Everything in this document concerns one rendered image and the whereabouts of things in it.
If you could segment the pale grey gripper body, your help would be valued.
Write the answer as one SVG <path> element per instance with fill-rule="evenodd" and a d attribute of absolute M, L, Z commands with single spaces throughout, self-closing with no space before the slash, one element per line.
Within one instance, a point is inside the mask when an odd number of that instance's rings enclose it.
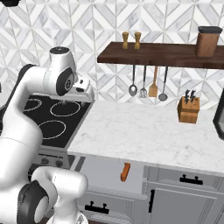
<path fill-rule="evenodd" d="M 95 99 L 95 93 L 92 87 L 89 87 L 86 91 L 82 88 L 73 87 L 67 94 L 60 97 L 62 101 L 73 102 L 92 102 Z"/>

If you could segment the open grey drawer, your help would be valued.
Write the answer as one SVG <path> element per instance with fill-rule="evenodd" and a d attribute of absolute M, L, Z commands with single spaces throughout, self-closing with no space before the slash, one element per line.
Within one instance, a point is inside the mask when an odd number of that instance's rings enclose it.
<path fill-rule="evenodd" d="M 79 209 L 91 221 L 106 224 L 143 224 L 147 197 L 142 193 L 144 167 L 130 162 L 129 174 L 121 181 L 124 161 L 111 157 L 81 157 L 75 170 L 85 174 L 88 188 L 77 199 Z M 87 211 L 85 205 L 90 201 L 95 207 L 107 204 L 109 213 Z"/>

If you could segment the wooden knife block with knives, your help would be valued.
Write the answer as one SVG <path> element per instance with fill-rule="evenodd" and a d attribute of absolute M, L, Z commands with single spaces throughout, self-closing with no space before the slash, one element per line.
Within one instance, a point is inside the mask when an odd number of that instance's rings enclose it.
<path fill-rule="evenodd" d="M 187 89 L 178 103 L 178 121 L 180 123 L 196 123 L 200 111 L 200 98 L 195 96 L 195 90 Z"/>

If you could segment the closed grey drawer front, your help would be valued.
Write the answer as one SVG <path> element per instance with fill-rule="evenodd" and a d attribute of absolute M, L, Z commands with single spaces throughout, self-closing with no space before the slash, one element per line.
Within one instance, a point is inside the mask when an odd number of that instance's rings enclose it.
<path fill-rule="evenodd" d="M 183 174 L 185 174 L 189 179 L 193 179 L 195 176 L 198 176 L 199 179 L 203 180 L 203 185 L 194 185 L 179 182 L 179 178 L 181 178 Z M 224 193 L 224 186 L 222 185 L 224 182 L 224 178 L 215 177 L 213 175 L 159 168 L 157 181 L 160 183 L 171 184 L 174 186 L 187 186 L 196 189 L 204 189 L 211 190 L 213 192 Z"/>

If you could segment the stove with black hob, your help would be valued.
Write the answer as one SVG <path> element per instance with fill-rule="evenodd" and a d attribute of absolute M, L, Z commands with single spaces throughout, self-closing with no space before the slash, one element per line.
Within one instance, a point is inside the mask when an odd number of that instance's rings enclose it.
<path fill-rule="evenodd" d="M 43 142 L 28 171 L 28 179 L 39 166 L 57 167 L 57 160 L 63 162 L 63 166 L 59 168 L 70 169 L 75 156 L 68 154 L 68 147 L 92 105 L 92 102 L 62 102 L 37 94 L 28 98 L 24 114 L 29 116 L 43 133 Z M 41 164 L 42 158 L 47 158 L 49 164 Z"/>

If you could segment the hanging metal spoon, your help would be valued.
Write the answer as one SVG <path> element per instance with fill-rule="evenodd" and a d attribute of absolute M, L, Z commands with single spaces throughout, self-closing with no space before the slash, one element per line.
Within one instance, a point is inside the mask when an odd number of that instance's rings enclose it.
<path fill-rule="evenodd" d="M 135 71 L 136 71 L 136 66 L 133 66 L 132 84 L 129 86 L 129 94 L 131 96 L 135 96 L 137 94 L 137 86 L 135 85 Z"/>

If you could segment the wooden pepper mill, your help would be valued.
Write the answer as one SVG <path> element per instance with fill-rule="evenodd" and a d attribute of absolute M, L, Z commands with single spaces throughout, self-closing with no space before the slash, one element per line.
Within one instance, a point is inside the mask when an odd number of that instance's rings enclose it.
<path fill-rule="evenodd" d="M 137 31 L 135 32 L 135 49 L 138 50 L 140 49 L 140 38 L 141 38 L 141 32 L 140 31 Z"/>
<path fill-rule="evenodd" d="M 127 31 L 124 31 L 122 33 L 122 39 L 123 39 L 122 48 L 123 49 L 128 49 L 128 36 L 129 36 L 129 33 Z"/>

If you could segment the hanging wooden spatula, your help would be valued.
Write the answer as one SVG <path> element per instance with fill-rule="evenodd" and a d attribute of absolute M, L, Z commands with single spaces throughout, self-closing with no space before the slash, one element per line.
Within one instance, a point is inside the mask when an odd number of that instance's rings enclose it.
<path fill-rule="evenodd" d="M 157 74 L 158 74 L 158 67 L 155 66 L 153 83 L 149 87 L 149 93 L 148 93 L 149 97 L 156 97 L 158 95 L 158 86 L 156 85 Z"/>

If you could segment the hanging metal ladle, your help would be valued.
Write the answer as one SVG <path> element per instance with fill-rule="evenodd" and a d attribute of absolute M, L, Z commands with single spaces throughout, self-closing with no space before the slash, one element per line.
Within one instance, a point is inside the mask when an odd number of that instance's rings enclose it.
<path fill-rule="evenodd" d="M 166 83 L 167 74 L 168 74 L 168 67 L 165 68 L 165 72 L 164 72 L 164 83 Z M 167 94 L 166 94 L 165 92 L 162 92 L 162 93 L 158 96 L 158 99 L 159 99 L 161 102 L 166 101 L 167 98 L 168 98 L 168 96 L 167 96 Z"/>

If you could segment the black extractor hood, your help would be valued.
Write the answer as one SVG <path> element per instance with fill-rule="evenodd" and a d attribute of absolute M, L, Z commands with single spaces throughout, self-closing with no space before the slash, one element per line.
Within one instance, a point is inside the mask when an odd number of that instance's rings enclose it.
<path fill-rule="evenodd" d="M 0 0 L 6 7 L 16 7 L 18 6 L 20 0 Z"/>

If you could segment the brown jar with black lid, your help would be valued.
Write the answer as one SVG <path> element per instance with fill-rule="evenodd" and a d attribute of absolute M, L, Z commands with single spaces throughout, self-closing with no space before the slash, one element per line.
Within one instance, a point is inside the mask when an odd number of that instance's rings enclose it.
<path fill-rule="evenodd" d="M 222 29 L 219 26 L 199 26 L 198 31 L 199 33 L 195 46 L 196 56 L 212 58 Z"/>

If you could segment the black microwave oven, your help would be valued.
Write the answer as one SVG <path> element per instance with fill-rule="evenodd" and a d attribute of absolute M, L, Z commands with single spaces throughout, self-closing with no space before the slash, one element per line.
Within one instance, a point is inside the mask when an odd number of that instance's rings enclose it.
<path fill-rule="evenodd" d="M 222 90 L 219 104 L 213 118 L 213 125 L 219 138 L 224 141 L 224 89 Z"/>

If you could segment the grey cupboard door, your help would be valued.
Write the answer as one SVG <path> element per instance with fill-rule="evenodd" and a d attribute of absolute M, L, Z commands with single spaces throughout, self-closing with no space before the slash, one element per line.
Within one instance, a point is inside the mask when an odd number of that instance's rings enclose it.
<path fill-rule="evenodd" d="M 155 190 L 149 224 L 221 224 L 224 194 L 148 182 L 148 198 Z"/>

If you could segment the dark wooden wall shelf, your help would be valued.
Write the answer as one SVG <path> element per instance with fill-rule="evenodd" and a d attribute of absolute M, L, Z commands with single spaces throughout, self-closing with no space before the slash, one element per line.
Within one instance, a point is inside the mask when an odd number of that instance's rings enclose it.
<path fill-rule="evenodd" d="M 197 57 L 194 50 L 195 45 L 161 43 L 141 43 L 139 49 L 134 43 L 128 43 L 128 48 L 123 49 L 122 42 L 110 42 L 97 57 L 97 62 L 224 70 L 224 45 L 217 46 L 212 58 Z"/>

